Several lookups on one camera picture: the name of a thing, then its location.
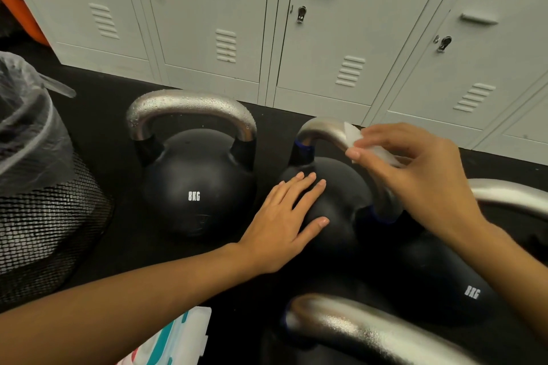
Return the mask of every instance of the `wet wipes package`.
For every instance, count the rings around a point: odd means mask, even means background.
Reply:
[[[117,365],[196,365],[204,354],[210,307],[193,307]]]

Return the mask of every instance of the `weight label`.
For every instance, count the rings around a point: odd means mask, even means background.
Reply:
[[[189,201],[199,201],[200,200],[200,192],[188,192],[188,200]]]
[[[471,297],[472,299],[477,299],[481,293],[480,289],[477,289],[475,287],[472,287],[471,285],[468,286],[466,289],[466,292],[464,292],[465,295],[468,297]]]

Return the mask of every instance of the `right hand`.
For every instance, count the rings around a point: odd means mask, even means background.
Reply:
[[[466,238],[486,224],[462,168],[459,148],[448,139],[406,123],[362,129],[346,156],[377,175],[414,219],[443,240]],[[410,161],[394,168],[367,147],[404,152]]]

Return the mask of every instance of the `mesh trash can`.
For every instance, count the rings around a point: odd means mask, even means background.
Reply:
[[[59,288],[112,215],[46,88],[75,95],[0,52],[0,312]]]

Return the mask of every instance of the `plastic trash bag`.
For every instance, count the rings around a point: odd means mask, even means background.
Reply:
[[[0,52],[0,196],[74,178],[72,142],[46,88],[76,95],[22,57]]]

